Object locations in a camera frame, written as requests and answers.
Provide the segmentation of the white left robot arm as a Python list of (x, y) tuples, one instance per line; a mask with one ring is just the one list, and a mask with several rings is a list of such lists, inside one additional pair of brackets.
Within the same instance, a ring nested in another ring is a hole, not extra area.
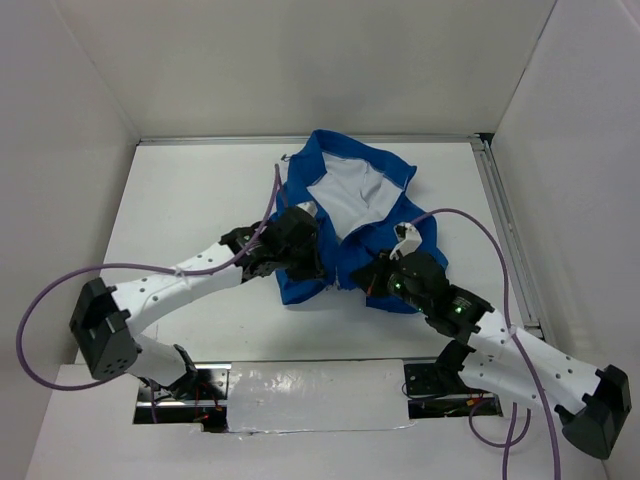
[(158, 342), (145, 329), (195, 300), (278, 270), (297, 280), (321, 278), (316, 213), (314, 202), (304, 202), (265, 224), (236, 228), (171, 274), (112, 286), (100, 277), (87, 282), (70, 329), (91, 377), (106, 382), (128, 373), (176, 399), (193, 395), (205, 374), (183, 347)]

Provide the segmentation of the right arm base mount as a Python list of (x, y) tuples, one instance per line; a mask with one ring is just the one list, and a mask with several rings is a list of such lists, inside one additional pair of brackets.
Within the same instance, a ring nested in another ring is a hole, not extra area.
[(403, 368), (401, 391), (411, 420), (468, 417), (471, 411), (478, 416), (502, 414), (493, 394), (465, 386), (435, 362), (410, 362)]

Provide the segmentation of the blue jacket with white lining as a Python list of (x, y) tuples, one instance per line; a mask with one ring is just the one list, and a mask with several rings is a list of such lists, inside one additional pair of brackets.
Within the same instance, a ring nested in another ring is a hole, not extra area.
[(305, 302), (333, 284), (354, 290), (350, 274), (397, 243), (394, 227), (424, 210), (407, 196), (417, 168), (396, 154), (338, 132), (312, 132), (288, 161), (284, 192), (277, 196), (276, 219), (286, 206), (314, 201), (320, 225), (318, 248), (325, 277), (293, 281), (280, 270), (276, 279), (285, 305)]

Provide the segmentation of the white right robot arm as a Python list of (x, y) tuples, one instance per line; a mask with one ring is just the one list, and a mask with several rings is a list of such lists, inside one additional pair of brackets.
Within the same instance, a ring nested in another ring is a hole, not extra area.
[(448, 392), (484, 390), (559, 419), (565, 439), (601, 460), (611, 456), (631, 411), (627, 374), (598, 368), (507, 323), (488, 301), (451, 283), (428, 253), (382, 254), (352, 273), (374, 298), (396, 298), (450, 338), (436, 379)]

